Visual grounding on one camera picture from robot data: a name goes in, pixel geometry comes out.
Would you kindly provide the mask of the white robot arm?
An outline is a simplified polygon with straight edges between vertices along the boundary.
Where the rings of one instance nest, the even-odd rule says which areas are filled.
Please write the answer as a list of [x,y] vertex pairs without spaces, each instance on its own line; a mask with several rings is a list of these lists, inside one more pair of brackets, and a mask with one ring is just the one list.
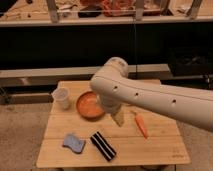
[[128,69],[124,59],[112,57],[90,80],[106,113],[127,103],[213,132],[213,91],[132,80]]

